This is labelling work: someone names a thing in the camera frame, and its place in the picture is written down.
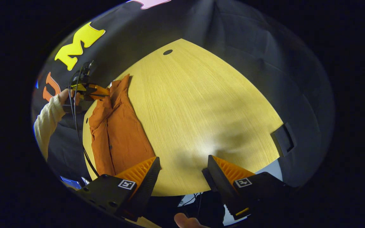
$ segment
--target round table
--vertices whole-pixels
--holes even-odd
[[[162,167],[152,196],[210,190],[201,172],[208,155],[251,172],[279,157],[271,133],[282,126],[281,118],[248,79],[211,52],[178,39],[114,80],[128,73],[129,99]],[[96,101],[84,116],[83,131],[94,166],[87,118],[95,107]]]

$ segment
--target person's hand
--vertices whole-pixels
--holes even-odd
[[[174,215],[174,222],[176,222],[179,228],[209,228],[201,225],[196,218],[187,218],[183,213]]]
[[[74,97],[74,90],[71,90],[71,97]],[[59,93],[58,98],[60,100],[60,104],[64,105],[67,98],[68,98],[68,88],[61,91],[61,93]],[[77,92],[77,95],[75,96],[75,105],[78,105],[78,103],[80,102],[80,93]]]

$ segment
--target black cable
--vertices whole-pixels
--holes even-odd
[[[78,126],[77,126],[77,116],[75,115],[75,102],[74,102],[74,107],[73,107],[73,101],[71,99],[71,82],[73,81],[74,79],[74,75],[77,73],[77,71],[73,74],[73,76],[71,77],[71,80],[68,84],[68,97],[70,98],[70,107],[71,107],[71,114],[73,115],[73,120],[74,120],[74,124],[75,124],[75,131],[77,131],[77,135],[78,135],[78,139],[80,140],[80,143],[82,145],[82,148],[84,150],[84,155],[86,156],[86,159],[87,159],[87,162],[88,164],[90,165],[91,169],[93,170],[93,172],[95,173],[95,175],[97,175],[97,177],[99,176],[98,172],[95,170],[91,160],[90,160],[90,157],[88,157],[88,154],[87,154],[87,151],[85,150],[85,147],[84,147],[84,144],[81,140],[81,137],[80,137],[80,133],[78,132]],[[75,86],[75,90],[74,90],[74,98],[77,97],[77,91],[78,91],[78,82],[79,82],[79,79],[80,79],[80,75],[81,75],[81,70],[79,71],[78,73],[78,78],[77,78],[77,84]]]
[[[197,208],[198,208],[198,200],[197,200],[197,196],[195,196],[195,205],[197,205]]]
[[[198,213],[197,213],[197,218],[200,216],[200,208],[201,208],[201,201],[202,201],[202,193],[200,193],[200,206],[198,207]]]
[[[184,203],[183,205],[181,205],[181,206],[184,206],[184,205],[186,205],[187,203],[189,203],[189,202],[191,202],[194,198],[196,198],[197,197],[197,195],[194,193],[194,197],[192,198],[192,199],[190,199],[188,202],[186,202],[186,203]]]

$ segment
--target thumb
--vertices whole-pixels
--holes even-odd
[[[209,228],[201,225],[196,218],[187,218],[183,213],[178,213],[174,216],[174,221],[179,228]]]
[[[60,104],[64,105],[64,103],[66,102],[66,100],[68,98],[68,89],[61,91],[58,95],[58,98],[59,98]]]

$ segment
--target yellow letter m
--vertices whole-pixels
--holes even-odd
[[[54,58],[54,60],[60,59],[65,65],[67,65],[67,70],[69,71],[71,71],[77,63],[77,58],[71,58],[70,56],[79,56],[83,54],[81,41],[84,43],[84,48],[88,48],[105,33],[105,30],[96,30],[91,27],[90,24],[91,22],[88,22],[88,24],[84,25],[77,32],[75,32],[73,43],[60,48]]]

